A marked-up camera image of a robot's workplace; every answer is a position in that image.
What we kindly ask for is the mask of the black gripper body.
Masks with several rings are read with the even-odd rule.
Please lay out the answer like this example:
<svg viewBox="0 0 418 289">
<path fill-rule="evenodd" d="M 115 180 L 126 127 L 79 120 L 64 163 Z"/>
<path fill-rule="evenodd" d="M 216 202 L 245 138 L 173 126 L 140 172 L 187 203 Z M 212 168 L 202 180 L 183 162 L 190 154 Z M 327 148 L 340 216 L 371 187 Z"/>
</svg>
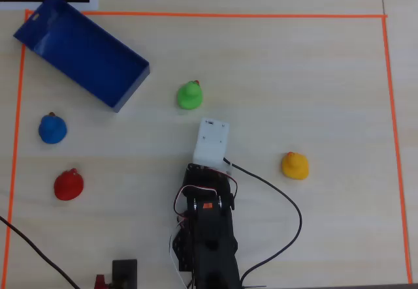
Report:
<svg viewBox="0 0 418 289">
<path fill-rule="evenodd" d="M 196 211 L 198 204 L 217 202 L 222 209 L 234 210 L 236 192 L 231 190 L 236 180 L 229 174 L 214 168 L 190 163 L 185 170 L 182 194 L 186 198 L 187 210 Z"/>
</svg>

